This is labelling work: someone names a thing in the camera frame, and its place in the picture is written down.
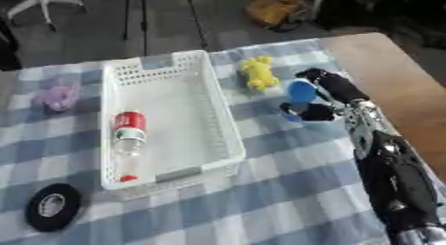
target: basket handle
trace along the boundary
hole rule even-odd
[[[188,176],[200,174],[201,172],[202,172],[201,167],[189,167],[177,171],[156,175],[155,182],[161,183],[161,182],[171,181],[173,179],[185,178]]]

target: floor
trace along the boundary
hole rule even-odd
[[[19,0],[0,3],[0,9]],[[19,56],[25,67],[131,58],[142,55],[140,0],[130,0],[129,39],[122,39],[124,0],[83,0],[88,12],[67,5],[52,5],[51,15],[58,32],[44,24],[40,8],[20,14],[13,28],[21,42]],[[338,34],[305,24],[289,33],[273,33],[253,24],[243,8],[250,0],[194,0],[202,22],[208,51]],[[200,48],[187,0],[146,0],[148,55]],[[412,40],[395,39],[433,78],[446,85],[446,52],[423,49]],[[0,107],[6,105],[12,80],[0,77]]]

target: chair wheel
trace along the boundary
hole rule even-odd
[[[83,13],[89,13],[89,10],[87,9],[87,7],[85,5],[79,6],[79,9],[83,12]]]
[[[48,24],[48,27],[50,28],[50,30],[51,30],[52,32],[56,32],[56,31],[57,31],[57,30],[56,30],[56,26],[53,25],[53,24]]]
[[[12,27],[18,27],[19,26],[19,24],[17,24],[16,20],[13,19],[13,18],[9,20],[9,23],[11,24]]]

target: bag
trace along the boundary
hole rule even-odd
[[[268,29],[289,32],[300,26],[307,8],[301,0],[254,0],[246,12],[251,19]]]

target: red label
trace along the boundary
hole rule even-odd
[[[116,116],[114,129],[123,127],[139,128],[145,131],[145,117],[142,114],[135,112],[125,112]]]

